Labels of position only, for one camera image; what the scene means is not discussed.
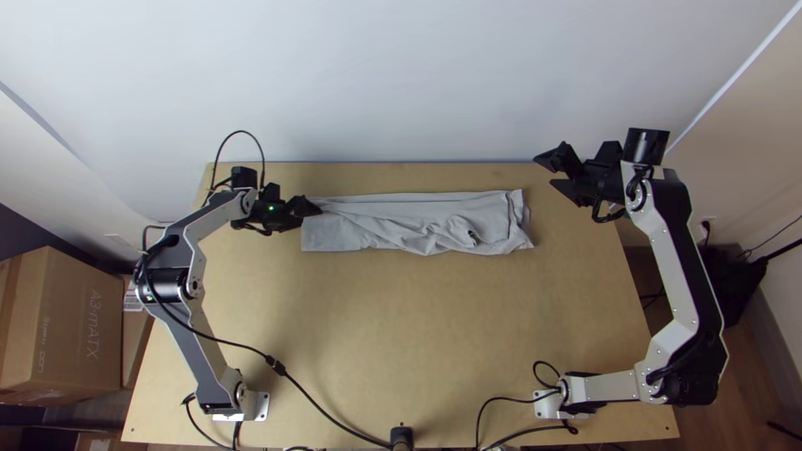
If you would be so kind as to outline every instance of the wooden table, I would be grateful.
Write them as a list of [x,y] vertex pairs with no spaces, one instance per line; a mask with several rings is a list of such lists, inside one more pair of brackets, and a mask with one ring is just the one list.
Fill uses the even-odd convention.
[[[254,169],[255,164],[246,164]],[[222,179],[233,165],[220,165]],[[208,185],[209,169],[204,185]],[[535,164],[270,163],[288,199],[393,192],[525,189],[535,249],[508,256],[402,251],[301,253],[300,230],[272,237],[223,227],[202,241],[204,310],[218,337],[258,347],[337,418],[382,440],[404,422],[416,446],[473,447],[476,414],[492,396],[530,398],[535,360],[558,370],[614,372],[640,360],[649,333],[613,224],[598,225],[548,184]],[[369,448],[331,425],[256,355],[223,347],[249,388],[269,390],[264,423],[245,423],[243,446]],[[181,399],[195,380],[163,324],[153,327],[123,439],[208,444]],[[233,424],[201,427],[223,443]],[[493,404],[488,445],[537,420],[531,405]],[[564,430],[512,445],[601,443],[678,436],[668,406],[617,403]]]

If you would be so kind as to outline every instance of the silver arm segment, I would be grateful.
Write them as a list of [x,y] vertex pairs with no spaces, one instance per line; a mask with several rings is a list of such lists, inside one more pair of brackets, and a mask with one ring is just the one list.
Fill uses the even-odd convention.
[[[644,131],[653,132],[637,130],[641,136]],[[597,408],[616,402],[710,404],[716,398],[718,380],[728,360],[721,338],[721,311],[688,229],[691,205],[685,186],[672,170],[661,170],[640,160],[622,160],[620,146],[617,155],[610,149],[611,144],[605,143],[590,167],[581,169],[570,146],[566,149],[561,145],[544,154],[548,161],[536,161],[550,170],[568,173],[573,190],[560,183],[552,184],[563,194],[573,195],[579,206],[589,203],[588,196],[595,197],[596,205],[601,199],[624,204],[627,215],[649,237],[673,319],[652,337],[646,356],[632,369],[609,374],[567,372],[557,383],[560,397],[535,403],[538,418],[588,418]],[[596,213],[594,219],[598,222],[610,219],[597,218]]]
[[137,284],[137,297],[148,313],[159,318],[170,330],[195,376],[198,382],[195,396],[200,407],[204,413],[212,414],[215,420],[264,421],[269,393],[248,390],[239,370],[226,365],[217,342],[199,337],[178,324],[175,318],[213,337],[201,309],[205,295],[203,274],[206,257],[198,243],[231,221],[247,218],[255,201],[256,190],[253,188],[216,193],[208,205],[168,226],[161,240],[171,239],[171,246],[154,255],[146,270],[146,276],[161,302],[154,299],[143,277]]

